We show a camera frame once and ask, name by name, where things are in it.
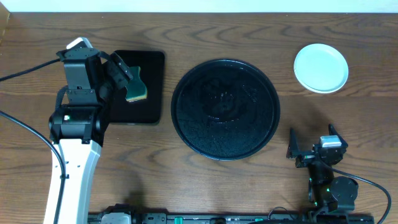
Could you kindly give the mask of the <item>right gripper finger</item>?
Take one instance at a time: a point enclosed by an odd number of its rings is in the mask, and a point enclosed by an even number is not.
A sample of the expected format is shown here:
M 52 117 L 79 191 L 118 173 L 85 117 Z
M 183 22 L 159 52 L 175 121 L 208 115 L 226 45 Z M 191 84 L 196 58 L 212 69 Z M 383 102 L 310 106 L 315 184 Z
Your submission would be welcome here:
M 293 128 L 289 132 L 289 145 L 287 148 L 286 158 L 294 159 L 300 154 L 297 137 Z
M 328 132 L 330 136 L 337 136 L 341 143 L 345 143 L 345 140 L 338 134 L 332 124 L 328 125 Z

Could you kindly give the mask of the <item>green scouring sponge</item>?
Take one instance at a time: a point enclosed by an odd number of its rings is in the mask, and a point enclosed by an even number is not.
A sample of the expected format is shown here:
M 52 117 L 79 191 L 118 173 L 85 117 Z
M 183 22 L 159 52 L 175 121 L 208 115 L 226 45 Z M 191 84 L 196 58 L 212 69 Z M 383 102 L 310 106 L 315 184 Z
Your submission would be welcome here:
M 145 100 L 147 98 L 147 87 L 141 80 L 141 68 L 140 67 L 129 67 L 132 78 L 126 85 L 126 101 L 134 102 Z

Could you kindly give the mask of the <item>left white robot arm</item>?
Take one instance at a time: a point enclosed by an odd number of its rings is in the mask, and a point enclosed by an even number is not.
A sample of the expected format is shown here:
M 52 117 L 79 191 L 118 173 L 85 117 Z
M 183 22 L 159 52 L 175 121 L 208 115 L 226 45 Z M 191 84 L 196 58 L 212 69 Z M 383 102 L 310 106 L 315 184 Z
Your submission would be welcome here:
M 139 73 L 115 52 L 73 47 L 57 52 L 67 85 L 49 118 L 55 148 L 45 223 L 86 223 L 91 185 L 114 94 Z

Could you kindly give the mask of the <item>light green plate stained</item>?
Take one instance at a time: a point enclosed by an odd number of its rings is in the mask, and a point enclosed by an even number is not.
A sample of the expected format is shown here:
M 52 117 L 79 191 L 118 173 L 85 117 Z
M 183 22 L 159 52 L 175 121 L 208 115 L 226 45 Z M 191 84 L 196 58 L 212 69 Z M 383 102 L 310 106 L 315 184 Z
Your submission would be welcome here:
M 297 53 L 294 74 L 304 88 L 314 93 L 329 94 L 345 85 L 349 67 L 343 54 L 332 46 L 310 44 Z

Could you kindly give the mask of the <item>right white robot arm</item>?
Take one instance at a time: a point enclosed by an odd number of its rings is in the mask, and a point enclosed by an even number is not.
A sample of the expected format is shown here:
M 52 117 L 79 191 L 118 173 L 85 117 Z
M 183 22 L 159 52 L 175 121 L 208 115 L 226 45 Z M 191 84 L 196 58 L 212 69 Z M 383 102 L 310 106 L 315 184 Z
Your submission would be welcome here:
M 348 143 L 328 125 L 329 135 L 321 136 L 310 151 L 299 149 L 295 131 L 290 130 L 286 158 L 295 159 L 297 168 L 307 168 L 309 173 L 308 199 L 316 210 L 308 213 L 312 222 L 318 216 L 344 215 L 353 211 L 358 196 L 358 183 L 349 177 L 335 177 L 332 166 L 343 159 Z

